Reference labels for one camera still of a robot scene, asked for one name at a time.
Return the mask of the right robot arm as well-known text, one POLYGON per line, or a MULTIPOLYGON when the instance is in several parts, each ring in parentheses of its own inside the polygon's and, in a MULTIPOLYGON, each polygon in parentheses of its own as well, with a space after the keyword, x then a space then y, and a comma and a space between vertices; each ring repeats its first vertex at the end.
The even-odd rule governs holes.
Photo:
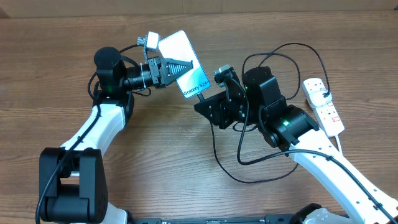
POLYGON ((214 72, 225 91, 201 100, 196 112, 226 129, 235 121, 255 124, 271 147, 309 171, 347 216, 310 204, 291 223, 397 223, 397 200, 368 181, 331 143, 304 110, 288 105, 269 67, 248 70, 239 79, 228 65, 214 72))

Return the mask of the Samsung Galaxy smartphone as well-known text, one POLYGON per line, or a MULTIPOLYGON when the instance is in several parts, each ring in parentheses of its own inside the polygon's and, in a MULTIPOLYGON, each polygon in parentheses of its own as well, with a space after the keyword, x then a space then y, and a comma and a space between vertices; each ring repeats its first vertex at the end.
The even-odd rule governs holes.
POLYGON ((163 58, 173 60, 170 65, 172 74, 182 73, 176 82, 185 98, 191 98, 210 87, 210 81, 183 30, 162 39, 158 48, 163 58))

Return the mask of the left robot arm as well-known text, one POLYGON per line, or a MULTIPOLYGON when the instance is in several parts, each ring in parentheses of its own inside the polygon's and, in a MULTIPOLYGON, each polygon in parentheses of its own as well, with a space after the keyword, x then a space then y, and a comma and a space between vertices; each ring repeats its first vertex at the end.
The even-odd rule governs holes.
POLYGON ((128 124, 135 94, 164 88, 194 69, 192 59, 170 57, 138 64, 114 47, 99 49, 94 62, 89 118, 67 142, 40 154, 36 223, 133 223, 127 210, 109 202, 103 156, 128 124))

